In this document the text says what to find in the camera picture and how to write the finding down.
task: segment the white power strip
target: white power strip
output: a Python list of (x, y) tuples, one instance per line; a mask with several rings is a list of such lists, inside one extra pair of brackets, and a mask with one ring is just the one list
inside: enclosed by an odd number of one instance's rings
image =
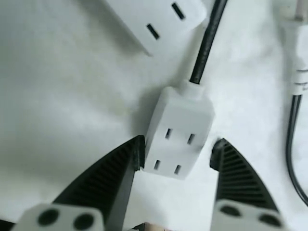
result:
[(102, 0), (153, 55), (198, 26), (206, 17), (200, 0)]
[(185, 179), (205, 144), (214, 115), (203, 86), (185, 80), (178, 89), (166, 87), (146, 135), (144, 171)]

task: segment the plug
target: plug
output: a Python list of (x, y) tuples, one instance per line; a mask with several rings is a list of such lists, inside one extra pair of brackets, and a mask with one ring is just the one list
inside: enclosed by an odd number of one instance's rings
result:
[(201, 0), (102, 0), (127, 31), (153, 55), (206, 18)]
[(183, 81), (163, 89), (146, 135), (144, 171), (185, 179), (205, 144), (214, 119), (204, 87)]
[(292, 94), (302, 95), (308, 90), (308, 3), (284, 5), (280, 9), (285, 32), (285, 50), (292, 60)]

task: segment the black cable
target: black cable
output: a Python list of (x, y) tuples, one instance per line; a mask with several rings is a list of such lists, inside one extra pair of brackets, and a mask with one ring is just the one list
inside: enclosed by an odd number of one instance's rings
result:
[(216, 0), (210, 16), (210, 21), (203, 35), (200, 50), (197, 56), (196, 63), (193, 68), (191, 79), (192, 83), (200, 84), (200, 80), (207, 62), (208, 56), (211, 51), (211, 47), (214, 41), (214, 37), (219, 26), (222, 13), (225, 9), (228, 0)]
[(289, 119), (289, 125), (288, 125), (288, 132), (287, 132), (287, 140), (286, 140), (286, 147), (285, 147), (285, 159), (286, 164), (289, 172), (289, 176), (291, 179), (291, 182), (299, 195), (299, 197), (302, 199), (302, 201), (308, 206), (308, 197), (305, 194), (304, 190), (300, 186), (292, 165), (292, 142), (293, 142), (293, 136), (294, 136), (294, 130), (295, 130), (295, 124), (297, 120), (297, 115), (300, 107), (300, 102), (302, 100), (301, 95), (294, 95), (292, 98), (292, 106), (291, 106), (291, 112), (290, 112), (290, 119)]

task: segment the white cloth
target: white cloth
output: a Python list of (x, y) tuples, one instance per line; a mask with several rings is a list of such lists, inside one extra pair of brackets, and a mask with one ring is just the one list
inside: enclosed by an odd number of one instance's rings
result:
[[(2, 0), (0, 25), (0, 218), (11, 221), (145, 134), (161, 89), (190, 76), (204, 30), (148, 57), (99, 0)], [(306, 230), (308, 208), (284, 163), (291, 96), (270, 1), (229, 0), (202, 84), (216, 118), (201, 157), (186, 181), (138, 172), (125, 229), (209, 230), (209, 157), (220, 136), (255, 168), (287, 224)], [(308, 192), (307, 113), (304, 97), (294, 162)]]

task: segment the white extension cord outlet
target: white extension cord outlet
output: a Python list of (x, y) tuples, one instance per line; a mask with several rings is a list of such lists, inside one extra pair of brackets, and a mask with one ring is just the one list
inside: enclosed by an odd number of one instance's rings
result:
[(163, 89), (146, 136), (144, 171), (184, 179), (194, 166), (214, 119), (204, 87), (189, 81)]
[(102, 0), (144, 48), (164, 50), (206, 17), (201, 0)]

